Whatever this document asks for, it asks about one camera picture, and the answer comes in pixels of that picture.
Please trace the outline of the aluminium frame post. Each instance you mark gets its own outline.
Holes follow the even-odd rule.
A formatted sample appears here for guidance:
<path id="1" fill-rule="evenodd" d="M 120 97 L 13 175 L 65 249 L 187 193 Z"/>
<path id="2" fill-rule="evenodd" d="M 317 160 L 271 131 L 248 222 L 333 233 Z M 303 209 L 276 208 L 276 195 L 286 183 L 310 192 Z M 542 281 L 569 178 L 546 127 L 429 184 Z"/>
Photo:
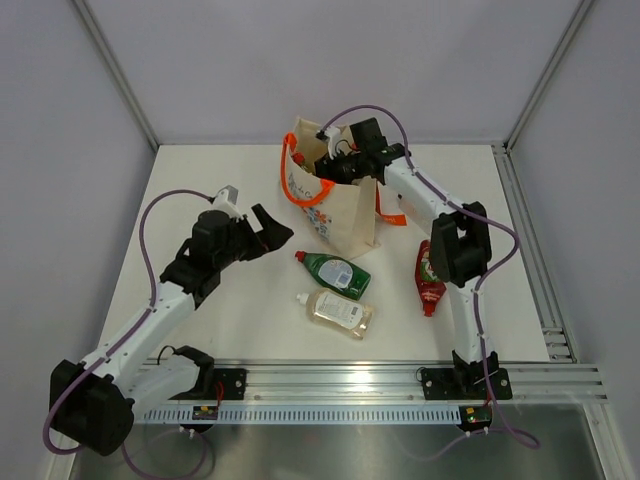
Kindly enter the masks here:
<path id="1" fill-rule="evenodd" d="M 532 121 L 556 73 L 597 4 L 597 0 L 580 0 L 577 3 L 531 93 L 527 97 L 524 107 L 503 142 L 503 148 L 507 153 L 511 153 L 514 150 L 525 129 Z"/>
<path id="2" fill-rule="evenodd" d="M 69 4 L 137 129 L 146 144 L 156 153 L 161 145 L 159 138 L 127 79 L 125 71 L 114 53 L 96 13 L 88 1 L 70 0 Z"/>

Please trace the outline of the aluminium front rail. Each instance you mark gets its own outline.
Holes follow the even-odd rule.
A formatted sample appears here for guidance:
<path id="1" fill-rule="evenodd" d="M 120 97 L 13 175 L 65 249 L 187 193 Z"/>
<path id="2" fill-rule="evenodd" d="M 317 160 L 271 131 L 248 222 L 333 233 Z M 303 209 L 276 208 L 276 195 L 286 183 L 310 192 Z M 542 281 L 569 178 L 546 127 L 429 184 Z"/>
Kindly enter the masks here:
<path id="1" fill-rule="evenodd" d="M 417 403 L 422 377 L 445 364 L 374 361 L 248 361 L 217 359 L 218 368 L 246 371 L 246 403 Z M 507 364 L 512 402 L 605 403 L 603 378 L 594 365 Z"/>

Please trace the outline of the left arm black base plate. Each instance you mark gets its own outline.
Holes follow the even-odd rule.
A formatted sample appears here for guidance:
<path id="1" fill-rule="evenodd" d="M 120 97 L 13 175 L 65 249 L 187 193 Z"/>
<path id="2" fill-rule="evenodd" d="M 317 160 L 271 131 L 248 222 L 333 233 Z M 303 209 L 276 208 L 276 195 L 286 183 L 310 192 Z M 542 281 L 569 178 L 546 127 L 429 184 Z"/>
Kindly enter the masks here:
<path id="1" fill-rule="evenodd" d="M 218 368 L 200 374 L 193 388 L 179 393 L 171 400 L 243 400 L 246 392 L 247 370 Z"/>

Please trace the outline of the green dish soap bottle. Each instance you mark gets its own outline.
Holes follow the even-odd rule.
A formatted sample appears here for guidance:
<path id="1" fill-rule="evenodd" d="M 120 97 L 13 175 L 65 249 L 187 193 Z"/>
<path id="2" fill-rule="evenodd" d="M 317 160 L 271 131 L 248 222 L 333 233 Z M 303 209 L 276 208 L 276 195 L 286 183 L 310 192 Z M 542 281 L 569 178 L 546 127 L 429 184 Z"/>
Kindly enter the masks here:
<path id="1" fill-rule="evenodd" d="M 301 250 L 294 256 L 319 285 L 348 299 L 359 300 L 371 282 L 368 272 L 342 257 Z"/>

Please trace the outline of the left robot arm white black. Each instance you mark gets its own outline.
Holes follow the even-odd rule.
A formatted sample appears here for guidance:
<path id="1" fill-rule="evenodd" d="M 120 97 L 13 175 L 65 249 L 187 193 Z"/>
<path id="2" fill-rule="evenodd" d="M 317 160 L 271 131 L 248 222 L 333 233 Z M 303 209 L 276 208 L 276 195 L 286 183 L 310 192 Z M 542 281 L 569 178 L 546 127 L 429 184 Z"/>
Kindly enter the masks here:
<path id="1" fill-rule="evenodd" d="M 63 360 L 54 368 L 42 433 L 51 452 L 64 452 L 50 439 L 51 431 L 57 431 L 81 447 L 110 455 L 124 443 L 136 420 L 165 401 L 215 395 L 215 361 L 194 347 L 178 348 L 147 372 L 140 367 L 219 286 L 227 267 L 276 251 L 293 236 L 261 205 L 252 211 L 259 231 L 229 206 L 201 213 L 190 237 L 152 287 L 148 305 L 83 360 Z"/>

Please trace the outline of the red Fairy dish soap bottle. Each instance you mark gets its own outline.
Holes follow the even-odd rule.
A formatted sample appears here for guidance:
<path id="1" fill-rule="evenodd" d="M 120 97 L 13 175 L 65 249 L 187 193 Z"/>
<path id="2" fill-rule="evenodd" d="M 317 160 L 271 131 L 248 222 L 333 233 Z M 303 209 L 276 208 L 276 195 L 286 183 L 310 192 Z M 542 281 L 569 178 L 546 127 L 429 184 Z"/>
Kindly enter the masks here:
<path id="1" fill-rule="evenodd" d="M 415 283 L 425 317 L 432 317 L 446 293 L 445 284 L 435 275 L 430 262 L 431 243 L 420 243 L 415 267 Z"/>

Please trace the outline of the aluminium frame post right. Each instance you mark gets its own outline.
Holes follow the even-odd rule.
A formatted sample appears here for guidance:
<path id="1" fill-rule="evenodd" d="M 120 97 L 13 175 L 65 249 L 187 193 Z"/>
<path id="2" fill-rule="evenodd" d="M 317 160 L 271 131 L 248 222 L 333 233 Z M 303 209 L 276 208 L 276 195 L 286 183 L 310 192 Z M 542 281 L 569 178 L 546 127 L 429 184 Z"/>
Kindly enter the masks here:
<path id="1" fill-rule="evenodd" d="M 525 129 L 532 121 L 556 73 L 597 4 L 597 0 L 580 0 L 577 3 L 531 93 L 527 97 L 524 107 L 503 142 L 503 148 L 507 153 L 511 153 L 514 150 Z"/>

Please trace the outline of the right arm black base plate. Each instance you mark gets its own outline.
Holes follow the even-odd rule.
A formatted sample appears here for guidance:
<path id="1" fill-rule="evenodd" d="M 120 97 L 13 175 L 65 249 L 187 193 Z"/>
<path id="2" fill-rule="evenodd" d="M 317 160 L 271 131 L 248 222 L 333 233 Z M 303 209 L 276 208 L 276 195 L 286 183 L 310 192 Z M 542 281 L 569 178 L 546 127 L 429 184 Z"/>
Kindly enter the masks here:
<path id="1" fill-rule="evenodd" d="M 453 367 L 421 367 L 417 378 L 426 400 L 511 400 L 513 391 L 508 371 L 499 368 L 490 373 L 489 382 L 493 395 L 487 387 L 483 373 L 473 380 L 463 380 Z"/>

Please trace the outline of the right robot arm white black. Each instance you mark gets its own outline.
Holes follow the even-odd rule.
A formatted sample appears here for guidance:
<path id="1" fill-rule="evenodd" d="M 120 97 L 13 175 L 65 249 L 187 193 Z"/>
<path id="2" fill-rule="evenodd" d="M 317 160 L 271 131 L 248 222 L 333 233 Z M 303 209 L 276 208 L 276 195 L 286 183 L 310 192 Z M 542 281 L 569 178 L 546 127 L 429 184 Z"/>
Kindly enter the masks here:
<path id="1" fill-rule="evenodd" d="M 454 325 L 454 388 L 467 398 L 494 396 L 499 378 L 497 353 L 489 345 L 481 318 L 482 278 L 492 259 L 486 209 L 479 202 L 462 203 L 437 185 L 415 164 L 407 145 L 389 144 L 378 121 L 370 118 L 349 126 L 356 150 L 341 153 L 342 132 L 333 125 L 319 128 L 316 138 L 327 154 L 315 162 L 315 173 L 348 184 L 371 177 L 389 187 L 428 221 L 429 262 L 447 285 Z"/>

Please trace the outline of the canvas bag with orange handles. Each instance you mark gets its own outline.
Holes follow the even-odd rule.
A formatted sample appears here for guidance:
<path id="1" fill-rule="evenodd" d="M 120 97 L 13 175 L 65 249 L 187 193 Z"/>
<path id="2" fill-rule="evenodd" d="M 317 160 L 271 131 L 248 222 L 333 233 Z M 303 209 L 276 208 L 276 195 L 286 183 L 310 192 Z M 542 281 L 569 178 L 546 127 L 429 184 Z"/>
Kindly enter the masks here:
<path id="1" fill-rule="evenodd" d="M 314 162 L 327 154 L 327 146 L 315 136 L 320 125 L 298 117 L 283 137 L 280 184 L 287 200 L 301 209 L 315 237 L 329 250 L 353 259 L 373 249 L 376 222 L 406 227 L 407 217 L 386 201 L 383 187 L 372 178 L 354 185 L 336 184 L 315 175 Z M 312 174 L 292 160 L 300 152 Z"/>

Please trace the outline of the clear tea seed soap bottle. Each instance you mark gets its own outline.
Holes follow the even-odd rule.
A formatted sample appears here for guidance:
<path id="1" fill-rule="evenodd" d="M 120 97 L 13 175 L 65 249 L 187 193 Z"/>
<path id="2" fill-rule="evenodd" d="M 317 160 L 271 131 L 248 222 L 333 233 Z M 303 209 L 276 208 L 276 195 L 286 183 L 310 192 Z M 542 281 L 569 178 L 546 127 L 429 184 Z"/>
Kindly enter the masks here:
<path id="1" fill-rule="evenodd" d="M 297 302 L 309 320 L 319 326 L 338 331 L 355 340 L 363 340 L 369 331 L 374 308 L 321 288 L 314 293 L 298 293 Z"/>

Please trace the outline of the yellow Fairy dish soap bottle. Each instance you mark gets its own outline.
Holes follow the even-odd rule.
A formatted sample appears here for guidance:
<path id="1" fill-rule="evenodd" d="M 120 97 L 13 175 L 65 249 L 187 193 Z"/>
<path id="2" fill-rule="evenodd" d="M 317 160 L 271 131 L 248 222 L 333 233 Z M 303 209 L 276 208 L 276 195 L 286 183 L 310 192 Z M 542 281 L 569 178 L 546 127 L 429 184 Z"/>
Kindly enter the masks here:
<path id="1" fill-rule="evenodd" d="M 298 165 L 303 171 L 312 174 L 313 171 L 306 164 L 305 157 L 300 152 L 294 152 L 292 154 L 292 160 L 296 165 Z"/>

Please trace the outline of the aluminium frame post left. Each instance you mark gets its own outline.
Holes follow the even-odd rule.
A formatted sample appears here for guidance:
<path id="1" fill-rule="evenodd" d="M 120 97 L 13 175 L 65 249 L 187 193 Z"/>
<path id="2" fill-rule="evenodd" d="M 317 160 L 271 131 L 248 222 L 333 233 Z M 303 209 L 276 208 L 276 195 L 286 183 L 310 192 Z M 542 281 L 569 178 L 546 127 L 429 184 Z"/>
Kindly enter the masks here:
<path id="1" fill-rule="evenodd" d="M 114 53 L 96 13 L 88 1 L 70 0 L 69 4 L 137 129 L 146 144 L 156 153 L 161 145 L 159 138 L 127 79 L 125 71 Z"/>

